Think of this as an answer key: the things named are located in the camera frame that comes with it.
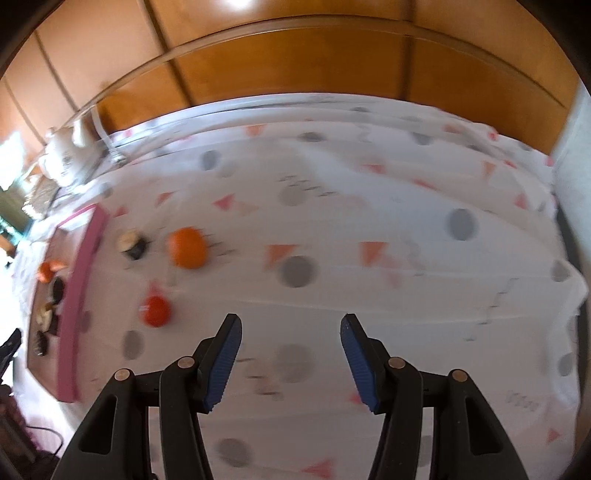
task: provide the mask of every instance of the cloth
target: cloth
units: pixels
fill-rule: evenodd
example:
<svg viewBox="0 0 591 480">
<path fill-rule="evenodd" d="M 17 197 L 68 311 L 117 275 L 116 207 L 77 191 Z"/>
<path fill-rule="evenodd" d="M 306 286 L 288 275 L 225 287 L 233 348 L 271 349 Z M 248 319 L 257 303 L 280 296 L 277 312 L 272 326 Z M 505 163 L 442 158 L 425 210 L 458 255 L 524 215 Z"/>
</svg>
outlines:
<svg viewBox="0 0 591 480">
<path fill-rule="evenodd" d="M 237 362 L 200 417 L 214 476 L 364 478 L 383 418 L 360 403 L 340 345 L 352 312 L 418 369 L 465 369 L 530 478 L 570 462 L 587 287 L 564 257 L 550 157 L 431 107 L 355 95 L 229 100 L 113 139 L 132 161 L 47 220 L 93 202 L 112 215 L 80 319 L 85 408 L 118 368 L 164 368 L 237 313 Z M 168 259 L 168 234 L 186 226 L 207 236 L 202 269 Z M 115 248 L 128 228 L 151 240 L 135 262 Z M 155 288 L 174 310 L 159 329 L 138 314 Z M 432 421 L 425 410 L 417 478 Z"/>
</svg>

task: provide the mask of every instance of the sushi roll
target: sushi roll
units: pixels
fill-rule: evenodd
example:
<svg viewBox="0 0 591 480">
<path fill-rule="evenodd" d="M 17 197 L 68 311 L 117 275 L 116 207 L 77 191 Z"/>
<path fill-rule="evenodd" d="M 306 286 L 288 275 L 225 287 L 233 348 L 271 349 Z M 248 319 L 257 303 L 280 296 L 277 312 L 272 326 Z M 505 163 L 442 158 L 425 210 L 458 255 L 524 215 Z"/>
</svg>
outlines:
<svg viewBox="0 0 591 480">
<path fill-rule="evenodd" d="M 139 260 L 148 249 L 148 240 L 137 230 L 123 232 L 117 239 L 117 250 L 131 260 Z"/>
<path fill-rule="evenodd" d="M 64 291 L 66 289 L 66 283 L 60 277 L 54 277 L 49 285 L 49 298 L 48 301 L 54 305 L 58 305 L 64 298 Z"/>
<path fill-rule="evenodd" d="M 47 337 L 43 332 L 37 331 L 35 333 L 35 345 L 33 346 L 33 350 L 35 355 L 38 356 L 45 356 L 47 355 L 47 348 L 49 347 L 49 342 L 47 341 Z"/>
</svg>

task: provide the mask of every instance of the blue gripper pad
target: blue gripper pad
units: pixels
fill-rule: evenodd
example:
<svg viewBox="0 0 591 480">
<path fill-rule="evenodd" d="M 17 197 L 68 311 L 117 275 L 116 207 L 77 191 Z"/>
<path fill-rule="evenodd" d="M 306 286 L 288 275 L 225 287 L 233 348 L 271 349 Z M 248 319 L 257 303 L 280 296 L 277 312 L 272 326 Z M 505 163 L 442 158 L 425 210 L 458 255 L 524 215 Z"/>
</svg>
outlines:
<svg viewBox="0 0 591 480">
<path fill-rule="evenodd" d="M 203 406 L 210 412 L 214 406 L 220 403 L 232 366 L 236 360 L 238 349 L 242 342 L 242 322 L 236 317 L 230 332 L 226 336 L 217 358 L 209 371 L 207 379 L 207 393 L 203 399 Z"/>
<path fill-rule="evenodd" d="M 340 342 L 345 350 L 361 401 L 369 407 L 371 412 L 375 413 L 378 407 L 378 396 L 374 372 L 346 317 L 340 323 Z"/>
</svg>

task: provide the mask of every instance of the metal screw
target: metal screw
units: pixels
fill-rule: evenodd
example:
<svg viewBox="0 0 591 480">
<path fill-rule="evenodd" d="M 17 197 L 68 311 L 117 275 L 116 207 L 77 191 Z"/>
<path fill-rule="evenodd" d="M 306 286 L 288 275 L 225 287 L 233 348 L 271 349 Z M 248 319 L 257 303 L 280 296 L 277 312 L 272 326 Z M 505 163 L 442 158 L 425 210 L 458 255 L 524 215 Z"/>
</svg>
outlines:
<svg viewBox="0 0 591 480">
<path fill-rule="evenodd" d="M 178 359 L 177 365 L 179 368 L 191 368 L 195 365 L 195 360 L 193 360 L 192 356 L 184 356 Z"/>
<path fill-rule="evenodd" d="M 452 372 L 452 378 L 457 382 L 465 382 L 468 380 L 468 374 L 464 370 L 454 370 Z"/>
<path fill-rule="evenodd" d="M 126 368 L 122 368 L 121 370 L 117 370 L 115 372 L 115 380 L 122 382 L 123 380 L 127 380 L 129 378 L 129 370 Z"/>
<path fill-rule="evenodd" d="M 388 365 L 391 366 L 392 368 L 404 368 L 404 365 L 406 365 L 406 362 L 400 358 L 399 356 L 393 356 L 390 360 L 388 360 Z"/>
</svg>

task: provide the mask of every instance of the food item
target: food item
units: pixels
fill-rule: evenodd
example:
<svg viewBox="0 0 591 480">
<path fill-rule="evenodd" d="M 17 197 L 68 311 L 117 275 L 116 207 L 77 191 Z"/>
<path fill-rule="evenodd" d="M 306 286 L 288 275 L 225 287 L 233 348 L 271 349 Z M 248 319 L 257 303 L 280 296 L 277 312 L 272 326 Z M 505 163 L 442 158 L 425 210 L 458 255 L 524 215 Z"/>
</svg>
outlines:
<svg viewBox="0 0 591 480">
<path fill-rule="evenodd" d="M 37 313 L 37 324 L 39 330 L 52 335 L 57 335 L 57 326 L 60 321 L 59 316 L 53 308 L 52 302 L 47 302 Z"/>
<path fill-rule="evenodd" d="M 117 250 L 131 260 L 139 260 L 148 249 L 148 240 L 137 230 L 123 232 L 117 239 Z"/>
<path fill-rule="evenodd" d="M 151 327 L 161 327 L 170 320 L 170 303 L 164 297 L 152 295 L 140 307 L 144 323 Z"/>
<path fill-rule="evenodd" d="M 207 243 L 199 230 L 188 226 L 170 234 L 168 254 L 178 267 L 199 268 L 207 262 Z"/>
<path fill-rule="evenodd" d="M 49 330 L 54 313 L 53 303 L 51 302 L 46 303 L 37 313 L 37 324 L 42 332 Z"/>
<path fill-rule="evenodd" d="M 49 285 L 49 298 L 48 300 L 54 305 L 58 305 L 64 298 L 64 291 L 66 289 L 66 283 L 60 277 L 54 277 Z"/>
<path fill-rule="evenodd" d="M 49 269 L 52 272 L 59 272 L 67 267 L 67 265 L 61 260 L 49 260 Z"/>
<path fill-rule="evenodd" d="M 44 356 L 47 355 L 47 348 L 49 347 L 49 342 L 47 341 L 47 337 L 43 332 L 37 331 L 35 333 L 35 344 L 33 346 L 33 351 L 35 355 Z"/>
<path fill-rule="evenodd" d="M 37 280 L 41 283 L 49 283 L 53 279 L 54 273 L 51 271 L 49 262 L 42 262 L 37 269 Z"/>
</svg>

